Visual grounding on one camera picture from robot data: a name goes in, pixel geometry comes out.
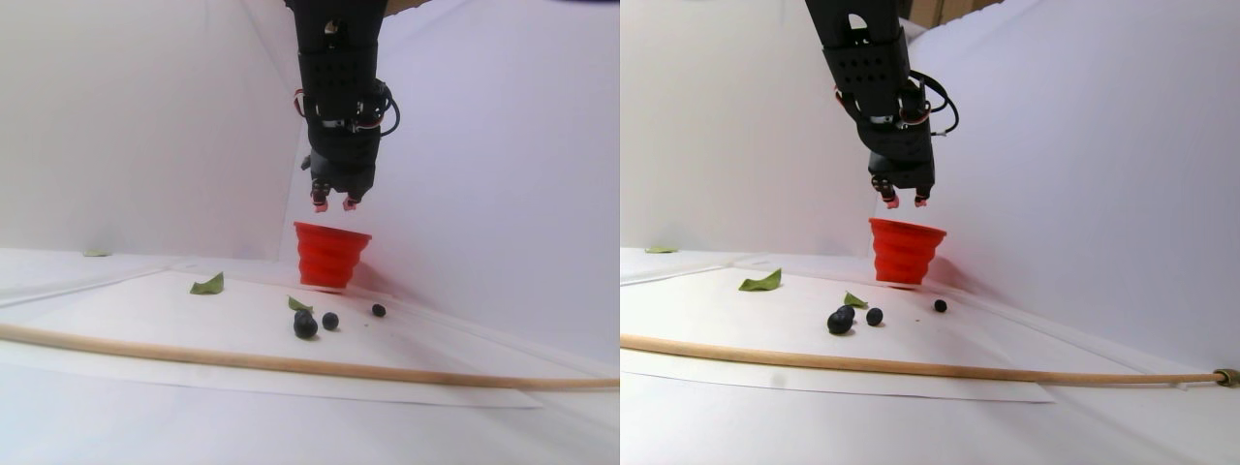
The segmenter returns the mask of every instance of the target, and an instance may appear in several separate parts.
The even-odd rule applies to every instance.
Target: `red collapsible cup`
[[[301,284],[343,289],[353,279],[353,267],[362,259],[370,234],[294,222]]]
[[[930,269],[934,250],[947,236],[946,231],[869,218],[874,233],[874,269],[880,281],[920,285]]]

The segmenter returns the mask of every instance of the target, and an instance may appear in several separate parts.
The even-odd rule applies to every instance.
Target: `wooden stick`
[[[635,351],[677,355],[728,362],[777,365],[785,367],[863,371],[874,373],[920,374],[950,378],[1028,381],[1063,384],[1153,384],[1216,382],[1235,386],[1236,379],[1219,370],[1209,374],[1092,374],[1058,373],[1025,370],[962,367],[954,365],[895,362],[889,360],[835,357],[825,355],[760,351],[753,348],[712,346],[704,343],[671,341],[635,335],[620,335],[620,347]]]
[[[322,362],[304,358],[273,357],[265,355],[222,352],[156,343],[115,341],[5,324],[0,324],[0,340],[67,348],[72,351],[115,355],[122,357],[283,371],[291,373],[341,376],[362,379],[399,381],[407,383],[531,391],[610,388],[620,386],[619,378],[516,378],[503,376],[444,373],[377,367],[370,365]]]
[[[408,9],[415,9],[428,1],[430,0],[388,0],[388,6],[387,10],[383,11],[383,16],[387,17]]]

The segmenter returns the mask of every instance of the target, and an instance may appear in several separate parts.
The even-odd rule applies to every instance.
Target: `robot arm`
[[[294,105],[308,125],[311,200],[316,212],[327,210],[332,190],[346,195],[353,210],[374,182],[379,139],[401,124],[392,91],[374,77],[383,16],[422,1],[285,0],[298,32],[301,89]],[[381,130],[388,109],[396,122]]]
[[[822,42],[836,99],[857,123],[857,134],[870,150],[870,185],[888,208],[900,205],[895,188],[914,188],[915,205],[925,206],[934,187],[930,136],[956,129],[960,114],[936,81],[909,68],[908,42],[897,0],[805,0]],[[857,27],[849,16],[864,26]],[[925,89],[944,104],[930,108]],[[951,107],[956,123],[930,131],[930,114]]]

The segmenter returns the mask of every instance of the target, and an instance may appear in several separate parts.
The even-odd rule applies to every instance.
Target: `white backdrop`
[[[616,363],[618,17],[614,4],[435,0],[389,19],[378,77],[402,123],[374,188],[357,211],[335,195],[315,215],[294,171],[281,260],[296,260],[293,221],[370,233],[355,283]]]
[[[621,246],[864,254],[869,150],[800,0],[621,11]]]
[[[0,247],[274,259],[299,124],[260,32],[281,7],[0,2]]]
[[[930,207],[878,215],[947,231],[932,278],[1240,365],[1236,25],[1224,0],[1009,0],[926,32],[913,60],[963,119]]]

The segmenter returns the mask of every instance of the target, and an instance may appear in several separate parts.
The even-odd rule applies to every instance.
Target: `white paper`
[[[81,252],[0,249],[0,305],[167,268],[181,259],[151,255],[83,257]]]
[[[254,284],[224,278],[224,291],[191,295],[195,274],[165,272],[91,291],[66,304],[25,304],[0,312],[0,321],[51,331],[122,341],[174,345],[229,352],[376,365],[397,368],[446,371],[470,374],[546,376],[484,372],[461,357],[513,352],[489,341],[470,340],[460,331],[418,320],[388,308],[386,317],[371,314],[371,303],[341,295]],[[291,295],[312,305],[320,329],[314,340],[293,332]],[[340,316],[340,329],[321,326],[325,312]],[[161,362],[82,353],[4,342],[0,363],[103,376],[119,379],[339,397],[366,401],[410,402],[445,405],[533,408],[541,403],[516,389],[469,388],[343,377],[279,373],[260,370]]]
[[[766,274],[729,268],[621,288],[621,331],[779,352],[1013,368],[999,346],[967,319],[967,311],[934,311],[934,295],[795,275],[784,275],[782,285],[773,291],[738,290],[744,279]],[[868,326],[866,311],[858,310],[848,334],[828,334],[827,316],[843,304],[846,291],[882,308],[883,324]],[[753,367],[630,351],[622,355],[621,370],[802,391],[1052,402],[1033,383]]]
[[[680,250],[675,253],[646,253],[639,248],[620,249],[620,285],[672,278],[708,269],[725,267],[732,262],[758,257],[732,252]]]

